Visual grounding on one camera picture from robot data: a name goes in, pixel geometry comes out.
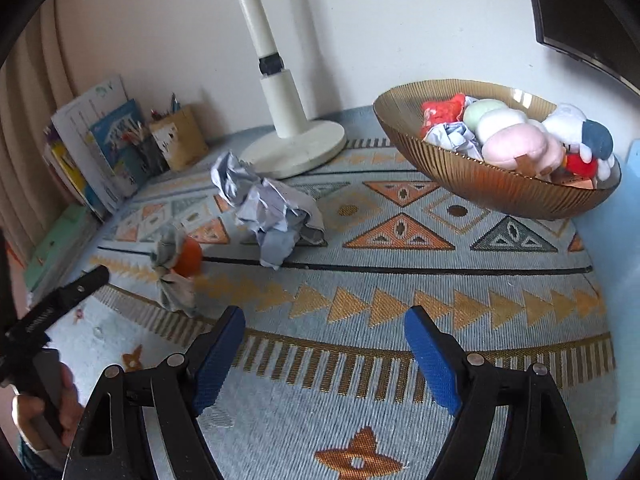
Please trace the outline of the person's left forearm sleeve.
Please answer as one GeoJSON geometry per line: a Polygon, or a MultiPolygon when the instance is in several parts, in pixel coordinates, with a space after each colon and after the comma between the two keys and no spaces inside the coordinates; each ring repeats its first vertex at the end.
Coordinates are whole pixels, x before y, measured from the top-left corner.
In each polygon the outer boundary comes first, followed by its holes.
{"type": "Polygon", "coordinates": [[[62,480],[63,471],[53,466],[55,456],[46,448],[35,451],[23,439],[18,445],[18,458],[32,480],[62,480]]]}

